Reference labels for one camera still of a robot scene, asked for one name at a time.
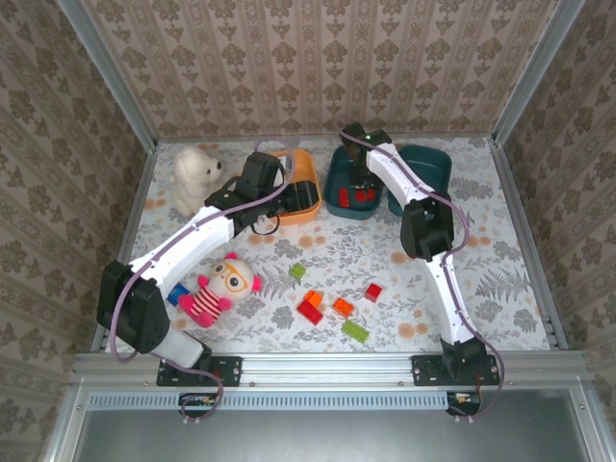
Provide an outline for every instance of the orange bin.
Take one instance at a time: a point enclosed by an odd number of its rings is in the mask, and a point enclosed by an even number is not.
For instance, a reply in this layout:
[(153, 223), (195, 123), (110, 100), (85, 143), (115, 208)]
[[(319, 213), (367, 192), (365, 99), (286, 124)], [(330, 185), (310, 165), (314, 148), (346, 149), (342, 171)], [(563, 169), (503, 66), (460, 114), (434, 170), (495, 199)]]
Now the orange bin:
[[(317, 186), (317, 194), (319, 200), (315, 205), (309, 209), (302, 210), (301, 212), (294, 212), (292, 214), (285, 214), (280, 216), (280, 225), (287, 226), (290, 224), (301, 224), (312, 221), (317, 216), (319, 208), (322, 204), (321, 188), (319, 187), (319, 179), (317, 178), (317, 171), (315, 170), (315, 164), (312, 162), (312, 157), (308, 151), (303, 149), (294, 149), (295, 156), (295, 174), (291, 178), (292, 183), (296, 181), (312, 181)], [(272, 156), (280, 157), (288, 154), (288, 151), (276, 151), (272, 152)]]

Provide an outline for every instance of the teddy bear ear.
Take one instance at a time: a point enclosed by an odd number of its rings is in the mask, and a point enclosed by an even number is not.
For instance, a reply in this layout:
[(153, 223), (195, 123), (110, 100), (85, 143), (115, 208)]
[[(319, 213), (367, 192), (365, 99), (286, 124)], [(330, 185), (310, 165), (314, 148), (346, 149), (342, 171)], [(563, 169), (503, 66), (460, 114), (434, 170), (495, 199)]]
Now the teddy bear ear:
[(252, 281), (252, 292), (259, 292), (261, 289), (263, 289), (263, 282), (261, 278), (255, 274)]

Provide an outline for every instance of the teal bin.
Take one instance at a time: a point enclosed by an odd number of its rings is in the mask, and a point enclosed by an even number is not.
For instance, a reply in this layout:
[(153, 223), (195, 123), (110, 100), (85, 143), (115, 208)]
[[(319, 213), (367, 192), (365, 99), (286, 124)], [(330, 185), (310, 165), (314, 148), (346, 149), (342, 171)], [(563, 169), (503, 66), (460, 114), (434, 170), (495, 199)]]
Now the teal bin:
[[(334, 151), (327, 172), (327, 179), (323, 188), (323, 200), (325, 207), (331, 215), (350, 219), (368, 219), (376, 211), (381, 202), (381, 194), (383, 186), (378, 185), (374, 188), (374, 200), (366, 202), (358, 202), (355, 200), (355, 191), (351, 188), (348, 181), (348, 171), (353, 165), (353, 161), (348, 157), (347, 150), (344, 146), (338, 147)], [(349, 207), (340, 206), (339, 190), (346, 188), (348, 190)]]
[[(427, 185), (437, 193), (446, 193), (451, 177), (451, 157), (446, 152), (431, 147), (408, 144), (399, 150), (400, 157)], [(388, 208), (397, 217), (402, 217), (400, 204), (393, 194), (387, 192)]]

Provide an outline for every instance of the blue block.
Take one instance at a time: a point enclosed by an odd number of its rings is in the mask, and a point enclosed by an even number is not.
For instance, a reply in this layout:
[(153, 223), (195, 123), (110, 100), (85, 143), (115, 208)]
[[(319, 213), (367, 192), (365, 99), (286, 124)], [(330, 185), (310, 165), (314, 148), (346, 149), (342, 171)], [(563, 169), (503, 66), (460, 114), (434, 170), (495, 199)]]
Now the blue block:
[(177, 306), (177, 299), (180, 297), (180, 295), (186, 295), (190, 292), (191, 291), (189, 291), (186, 287), (178, 283), (173, 289), (171, 289), (167, 300), (169, 300), (173, 306)]

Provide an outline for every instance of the teddy bear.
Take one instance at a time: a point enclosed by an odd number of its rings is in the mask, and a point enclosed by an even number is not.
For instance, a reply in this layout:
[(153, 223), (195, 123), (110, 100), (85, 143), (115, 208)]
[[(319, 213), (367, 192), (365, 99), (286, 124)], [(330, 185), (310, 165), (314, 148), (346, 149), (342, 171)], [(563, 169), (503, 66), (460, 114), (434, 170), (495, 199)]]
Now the teddy bear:
[(210, 278), (200, 275), (196, 279), (196, 295), (180, 295), (178, 304), (201, 327), (212, 326), (223, 311), (233, 303), (242, 301), (263, 286), (261, 278), (250, 267), (238, 260), (236, 253), (229, 253), (214, 265)]
[(211, 184), (222, 174), (222, 163), (198, 146), (187, 146), (175, 157), (171, 182), (171, 200), (177, 211), (190, 217), (203, 207)]

